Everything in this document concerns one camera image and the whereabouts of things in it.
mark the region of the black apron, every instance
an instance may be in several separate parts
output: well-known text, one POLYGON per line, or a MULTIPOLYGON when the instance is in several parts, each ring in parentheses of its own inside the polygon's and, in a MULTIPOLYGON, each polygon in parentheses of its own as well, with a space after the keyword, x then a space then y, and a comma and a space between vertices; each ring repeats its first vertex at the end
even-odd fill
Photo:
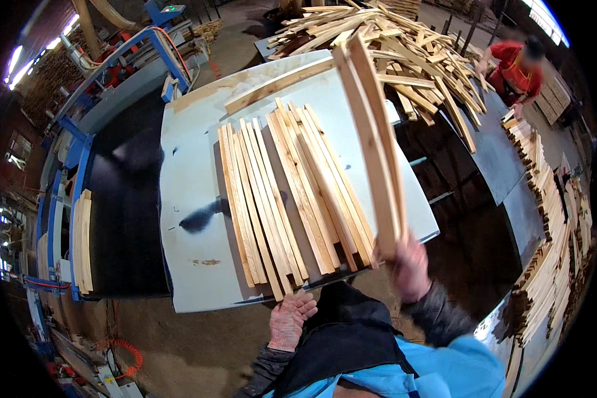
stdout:
POLYGON ((294 358, 267 391, 284 397, 316 381, 341 373, 388 364, 418 377, 394 335, 387 307, 368 298, 348 283, 323 287, 318 313, 303 325, 294 358))

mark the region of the person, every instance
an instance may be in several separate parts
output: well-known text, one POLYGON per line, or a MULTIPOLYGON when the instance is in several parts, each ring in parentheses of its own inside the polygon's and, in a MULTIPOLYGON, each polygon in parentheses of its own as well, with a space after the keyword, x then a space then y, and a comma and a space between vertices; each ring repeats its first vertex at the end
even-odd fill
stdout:
POLYGON ((542 57, 544 47, 537 37, 530 35, 525 44, 502 41, 486 49, 475 68, 477 75, 486 72, 489 60, 500 60, 486 78, 506 106, 515 110, 515 117, 522 117, 522 109, 531 105, 542 88, 542 57))
POLYGON ((427 252, 410 236, 397 243, 394 259, 383 260, 401 311, 431 346, 406 340, 382 302, 347 282, 323 287, 318 305, 299 290, 272 311, 270 342, 235 398, 500 397, 505 369, 475 339, 476 323, 430 280, 427 252))

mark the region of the person in blue shirt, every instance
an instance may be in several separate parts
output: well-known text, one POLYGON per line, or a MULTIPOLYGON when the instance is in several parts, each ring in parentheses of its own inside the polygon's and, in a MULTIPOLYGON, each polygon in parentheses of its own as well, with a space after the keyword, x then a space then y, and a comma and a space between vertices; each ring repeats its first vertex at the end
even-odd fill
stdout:
POLYGON ((427 275, 425 247, 412 234, 397 244, 392 272, 402 311, 431 346, 414 344, 390 312, 346 282, 288 294, 270 317, 270 342, 235 398, 500 397, 505 370, 473 336, 476 323, 427 275))

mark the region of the white table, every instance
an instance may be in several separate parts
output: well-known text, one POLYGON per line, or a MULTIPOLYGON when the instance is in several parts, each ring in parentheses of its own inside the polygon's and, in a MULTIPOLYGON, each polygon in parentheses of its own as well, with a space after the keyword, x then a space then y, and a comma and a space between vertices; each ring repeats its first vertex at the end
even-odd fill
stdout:
MULTIPOLYGON (((329 56, 327 50, 321 50, 258 65, 192 91, 166 106, 161 139, 164 163, 159 182, 160 228, 176 312, 246 305, 272 296, 268 285, 247 286, 230 217, 211 211, 207 224, 197 234, 186 232, 179 227, 179 222, 194 211, 212 208, 212 203, 220 197, 227 197, 217 128, 232 123, 238 129, 242 117, 248 121, 254 117, 259 120, 279 189, 290 192, 265 119, 265 115, 276 107, 275 97, 280 97, 286 104, 292 101, 297 106, 309 103, 314 109, 343 168, 346 168, 367 221, 375 231, 365 163, 336 69, 278 91, 232 116, 227 115, 223 106, 238 93, 329 56)), ((406 187, 407 221, 417 239, 428 241, 440 233, 438 225, 405 156, 400 153, 399 157, 406 187)), ((302 224, 291 194, 287 212, 310 274, 306 287, 349 276, 344 266, 333 275, 325 278, 320 275, 305 232, 299 227, 302 224)))

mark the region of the person in red shirt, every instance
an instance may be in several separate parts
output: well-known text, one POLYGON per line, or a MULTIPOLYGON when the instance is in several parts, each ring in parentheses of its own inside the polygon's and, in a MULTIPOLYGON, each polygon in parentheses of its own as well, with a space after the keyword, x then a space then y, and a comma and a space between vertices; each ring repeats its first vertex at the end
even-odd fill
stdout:
POLYGON ((502 41, 486 49, 484 57, 476 66, 476 74, 485 73, 489 60, 500 60, 498 66, 486 79, 504 101, 515 110, 515 117, 522 117, 522 109, 531 105, 542 88, 542 57, 544 47, 531 35, 525 44, 502 41))

